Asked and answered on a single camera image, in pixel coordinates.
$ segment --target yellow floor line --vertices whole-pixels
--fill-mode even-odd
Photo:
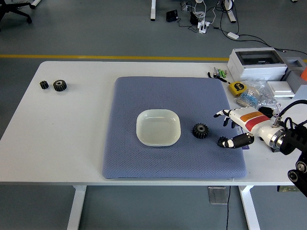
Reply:
[[[155,56],[94,56],[94,55],[23,55],[0,54],[0,58],[41,59],[112,59],[112,60],[169,60],[169,61],[228,61],[227,57],[155,57]]]

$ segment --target table leg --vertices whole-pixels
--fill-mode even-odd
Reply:
[[[150,20],[154,21],[155,20],[155,1],[156,0],[152,0],[152,11],[150,14]]]
[[[86,185],[76,185],[74,188],[76,189],[76,192],[71,207],[71,215],[67,226],[68,230],[77,230],[79,227],[86,192]]]
[[[231,0],[224,0],[224,5],[225,5],[226,10],[228,11],[232,7],[232,1]],[[228,17],[229,17],[231,23],[236,22],[236,18],[235,18],[234,13],[232,12],[232,10],[230,12],[228,12]]]
[[[242,204],[244,207],[246,221],[248,223],[248,229],[260,230],[254,203],[249,191],[252,187],[253,185],[239,186],[239,190],[241,194]]]
[[[33,6],[37,6],[38,5],[38,3],[40,2],[41,0],[35,0],[34,2],[32,2],[32,4],[31,5],[33,5]]]

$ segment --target red stripe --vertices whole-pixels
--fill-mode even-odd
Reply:
[[[265,115],[258,116],[258,117],[255,117],[255,118],[249,120],[249,121],[245,124],[245,127],[246,127],[246,128],[248,129],[248,131],[250,132],[251,129],[252,129],[255,125],[259,124],[260,122],[267,121],[267,120],[269,120],[269,118],[268,118],[267,116],[265,116]]]

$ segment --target tape measure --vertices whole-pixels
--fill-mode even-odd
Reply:
[[[240,96],[246,90],[246,85],[240,81],[235,81],[228,85],[228,89],[234,97]]]

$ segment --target black gear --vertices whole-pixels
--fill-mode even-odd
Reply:
[[[49,88],[49,85],[45,80],[41,81],[39,84],[40,84],[40,87],[42,87],[43,90]]]
[[[53,83],[53,87],[56,91],[61,92],[67,88],[67,85],[64,80],[57,80]]]
[[[218,140],[218,142],[224,142],[224,141],[228,141],[228,138],[227,137],[224,137],[224,136],[221,136]]]
[[[192,133],[196,138],[204,139],[208,135],[209,129],[206,125],[198,123],[194,126]]]

